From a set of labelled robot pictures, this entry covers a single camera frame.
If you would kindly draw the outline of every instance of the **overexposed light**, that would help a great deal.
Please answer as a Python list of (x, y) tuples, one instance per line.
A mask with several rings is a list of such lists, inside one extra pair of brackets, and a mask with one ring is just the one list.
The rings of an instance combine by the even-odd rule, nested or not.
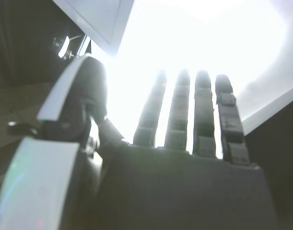
[[(108, 117), (131, 142), (156, 72), (165, 69), (166, 91), (178, 72), (200, 69), (212, 79), (229, 76), (237, 95), (277, 58), (286, 26), (268, 0), (137, 0), (116, 57), (104, 64), (108, 77)], [(164, 100), (158, 128), (165, 129), (170, 101)], [(193, 126), (192, 104), (188, 126)], [(163, 145), (165, 130), (157, 132)], [(192, 140), (187, 149), (192, 150)]]
[(68, 50), (68, 47), (69, 47), (69, 44), (70, 44), (70, 39), (69, 39), (69, 37), (67, 36), (66, 39), (65, 39), (64, 44), (62, 45), (62, 47), (61, 47), (61, 49), (60, 49), (60, 51), (59, 51), (59, 53), (58, 53), (58, 56), (59, 56), (60, 58), (62, 58), (62, 57), (66, 54), (66, 52), (67, 52), (67, 50)]

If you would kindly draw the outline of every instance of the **robotic hand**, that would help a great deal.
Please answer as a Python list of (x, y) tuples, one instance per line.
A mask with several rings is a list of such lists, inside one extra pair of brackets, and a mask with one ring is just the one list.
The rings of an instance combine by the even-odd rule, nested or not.
[(206, 71), (197, 74), (193, 153), (186, 151), (189, 85), (182, 71), (165, 146), (155, 148), (166, 86), (159, 74), (130, 145), (105, 119), (102, 64), (89, 56), (74, 60), (38, 114), (41, 129), (11, 124), (10, 132), (29, 137), (0, 192), (0, 230), (275, 230), (271, 195), (262, 169), (250, 162), (228, 77), (215, 84), (222, 160), (215, 156)]

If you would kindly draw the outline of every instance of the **bright light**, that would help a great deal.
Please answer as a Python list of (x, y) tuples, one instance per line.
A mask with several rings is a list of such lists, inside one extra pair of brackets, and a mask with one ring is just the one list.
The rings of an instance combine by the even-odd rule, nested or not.
[(59, 56), (60, 58), (62, 58), (62, 57), (66, 54), (66, 51), (68, 50), (69, 44), (70, 44), (70, 39), (69, 39), (69, 37), (67, 36), (66, 39), (65, 39), (64, 44), (63, 44), (62, 47), (61, 47), (61, 50), (60, 50), (59, 53), (58, 53), (58, 56)]
[[(267, 0), (137, 0), (117, 57), (103, 59), (108, 117), (131, 142), (159, 69), (168, 72), (166, 98), (172, 97), (182, 68), (191, 73), (191, 83), (200, 69), (213, 79), (224, 73), (237, 95), (275, 60), (284, 36), (285, 25)], [(168, 122), (170, 102), (164, 100), (161, 129)], [(158, 132), (157, 145), (163, 145), (164, 135), (165, 130)]]

